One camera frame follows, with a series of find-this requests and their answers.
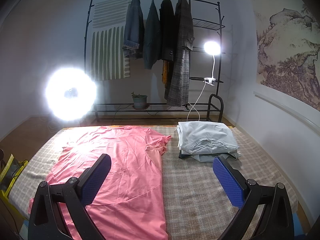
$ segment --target silver bolt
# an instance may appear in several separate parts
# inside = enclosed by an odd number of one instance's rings
[[[46,185],[47,185],[47,182],[45,180],[41,181],[40,184],[39,184],[40,187],[44,187]]]
[[[277,186],[278,186],[278,188],[280,188],[280,189],[284,189],[284,185],[283,185],[282,183],[278,183]]]
[[[256,181],[254,179],[248,179],[248,184],[250,186],[254,186],[254,185],[256,185]]]
[[[77,178],[76,178],[76,177],[71,177],[71,178],[68,180],[68,182],[69,182],[70,184],[74,184],[76,181],[77,181]]]

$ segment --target plaid coat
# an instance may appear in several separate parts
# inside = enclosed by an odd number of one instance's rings
[[[193,47],[193,24],[191,8],[187,0],[178,0],[175,17],[178,28],[177,50],[170,86],[165,92],[167,104],[170,106],[183,106],[188,103],[189,96],[189,52]]]

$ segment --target green striped fabric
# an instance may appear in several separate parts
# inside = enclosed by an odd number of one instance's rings
[[[92,19],[91,78],[94,81],[130,77],[130,60],[123,54],[123,35],[131,0],[96,3]]]

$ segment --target green plant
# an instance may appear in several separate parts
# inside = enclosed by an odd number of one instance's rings
[[[134,92],[131,93],[131,96],[132,96],[132,98],[144,98],[145,97],[145,95],[140,95],[140,94],[136,95]]]

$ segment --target black metal rack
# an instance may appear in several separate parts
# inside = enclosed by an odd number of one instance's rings
[[[92,1],[90,2],[89,5],[89,10],[88,10],[88,17],[87,17],[87,24],[86,24],[86,30],[85,30],[85,37],[84,37],[84,72],[86,72],[86,44],[87,44],[87,32],[88,32],[88,26],[91,21],[89,21],[89,16],[90,16],[90,11],[91,7],[94,5],[92,4]],[[204,29],[209,29],[209,30],[214,30],[218,31],[218,35],[220,37],[220,47],[222,48],[222,29],[225,27],[222,25],[223,17],[221,17],[221,11],[220,11],[220,2],[217,3],[212,3],[204,0],[188,0],[189,5],[191,6],[191,1],[198,1],[198,2],[203,2],[207,4],[211,4],[216,6],[216,10],[218,11],[219,14],[219,23],[215,22],[210,22],[206,21],[203,19],[197,19],[193,18],[193,26],[194,27],[199,27],[199,28],[204,28]],[[199,48],[199,47],[193,47],[193,52],[201,52],[204,53],[204,49]],[[206,117],[205,118],[200,118],[200,119],[205,119],[206,121],[212,121],[210,118],[210,113],[211,112],[219,112],[219,119],[218,122],[221,122],[222,119],[222,114],[223,114],[223,100],[221,97],[218,96],[218,91],[219,91],[219,84],[223,83],[223,81],[220,80],[220,71],[221,71],[221,56],[222,54],[225,54],[222,52],[219,56],[219,71],[218,71],[218,78],[214,80],[215,83],[217,83],[217,89],[215,94],[211,94],[209,96],[208,103],[197,103],[195,104],[195,107],[191,110],[191,112],[206,112]],[[203,77],[189,77],[190,80],[197,80],[197,81],[204,81]],[[212,98],[217,98],[220,102],[220,107],[216,107],[214,104],[212,104]],[[149,103],[148,108],[143,109],[143,110],[137,110],[133,108],[133,103],[124,103],[124,104],[97,104],[94,103],[91,112],[95,113],[96,116],[96,121],[99,122],[100,120],[117,120],[117,119],[123,119],[121,117],[115,118],[116,113],[121,112],[121,113],[128,113],[128,112],[189,112],[191,109],[191,106],[184,105],[181,107],[177,106],[169,106],[166,103]],[[107,118],[100,118],[99,113],[115,113],[113,116],[110,115],[110,117]],[[168,117],[157,117],[157,119],[179,119],[179,118],[168,118]]]

